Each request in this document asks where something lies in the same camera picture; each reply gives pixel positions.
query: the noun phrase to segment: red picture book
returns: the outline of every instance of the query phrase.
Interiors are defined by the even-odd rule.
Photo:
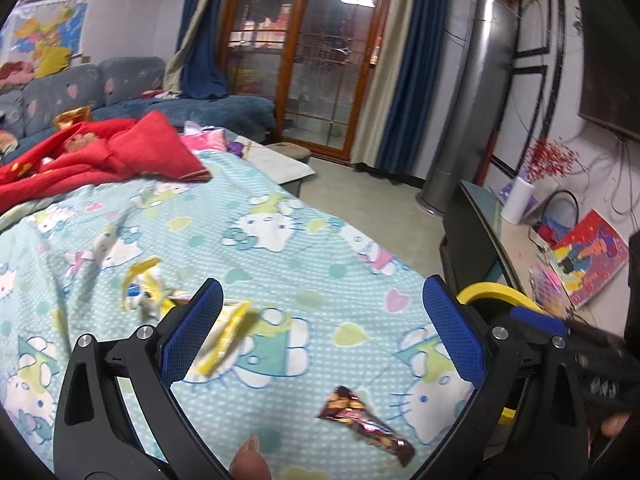
[[[575,308],[583,306],[629,259],[629,248],[593,209],[551,248],[550,263]]]

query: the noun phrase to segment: sofa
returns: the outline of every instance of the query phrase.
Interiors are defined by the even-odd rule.
[[[100,65],[85,64],[34,79],[22,89],[0,94],[1,130],[18,139],[15,151],[0,158],[8,164],[55,129],[52,120],[62,112],[90,106],[92,118],[140,119],[152,110],[164,113],[176,128],[184,121],[220,126],[255,142],[263,142],[274,128],[274,105],[256,96],[230,95],[224,99],[160,100],[140,98],[142,92],[162,86],[164,61],[159,57],[116,57]]]

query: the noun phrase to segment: blue curtain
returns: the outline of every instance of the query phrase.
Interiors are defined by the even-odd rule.
[[[176,49],[180,48],[197,5],[198,0],[184,0]],[[220,0],[210,0],[182,67],[180,89],[193,99],[219,99],[227,96],[225,73],[216,63],[216,25],[219,12]]]
[[[448,0],[414,0],[396,91],[386,118],[376,167],[411,174],[440,62]]]

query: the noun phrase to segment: red berry branch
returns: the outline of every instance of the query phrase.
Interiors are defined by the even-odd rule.
[[[578,154],[555,140],[538,139],[529,146],[524,177],[533,182],[548,176],[567,176],[578,161]]]

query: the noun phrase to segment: curtain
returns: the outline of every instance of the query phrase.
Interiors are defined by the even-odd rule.
[[[436,83],[448,0],[414,0],[411,24],[375,167],[410,174]]]
[[[169,60],[164,88],[194,99],[226,97],[226,78],[216,64],[221,0],[184,0],[178,50]]]
[[[374,166],[376,163],[411,22],[411,13],[407,9],[411,9],[413,5],[414,0],[391,0],[389,3],[380,57],[356,127],[351,149],[352,164],[364,162],[368,166]]]

